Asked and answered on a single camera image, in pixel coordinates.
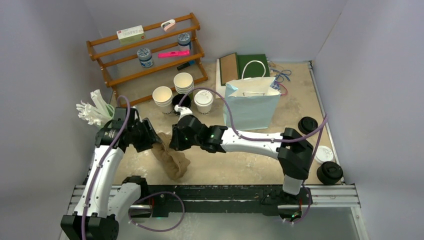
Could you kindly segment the light blue paper bag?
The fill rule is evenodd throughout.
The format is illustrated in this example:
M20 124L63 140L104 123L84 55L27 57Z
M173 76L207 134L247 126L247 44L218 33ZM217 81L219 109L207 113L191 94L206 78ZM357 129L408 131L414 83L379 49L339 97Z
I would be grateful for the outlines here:
M262 65L257 77L245 77L252 63ZM275 78L266 76L264 63L251 60L244 65L240 79L225 84L223 120L226 126L241 131L267 129L281 98L281 92L273 88Z

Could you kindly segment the single white paper cup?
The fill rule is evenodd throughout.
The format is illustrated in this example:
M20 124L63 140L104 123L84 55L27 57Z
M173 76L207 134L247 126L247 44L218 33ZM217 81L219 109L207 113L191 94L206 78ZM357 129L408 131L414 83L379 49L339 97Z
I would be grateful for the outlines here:
M200 114L207 115L207 114L210 113L210 111L212 109L213 101L211 100L209 102L202 103L202 102L195 100L194 103L195 103L197 110Z

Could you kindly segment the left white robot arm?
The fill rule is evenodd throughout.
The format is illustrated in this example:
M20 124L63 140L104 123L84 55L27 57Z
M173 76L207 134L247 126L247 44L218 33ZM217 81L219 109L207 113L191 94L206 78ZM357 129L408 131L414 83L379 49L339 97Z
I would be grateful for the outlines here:
M149 199L146 179L127 177L111 197L114 177L126 148L138 152L152 149L161 139L148 118L141 119L136 108L116 107L112 120L95 135L91 171L73 212L64 215L60 227L70 240L115 240L120 222L130 205Z

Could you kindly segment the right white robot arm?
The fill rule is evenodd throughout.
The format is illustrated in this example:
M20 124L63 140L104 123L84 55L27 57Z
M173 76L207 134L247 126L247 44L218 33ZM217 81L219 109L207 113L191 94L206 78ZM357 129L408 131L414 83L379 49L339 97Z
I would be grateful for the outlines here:
M186 115L172 126L169 147L184 151L192 146L209 153L242 152L277 160L284 174L280 196L288 204L300 198L314 153L314 147L293 128L282 133L237 131L223 125L206 126L197 117Z

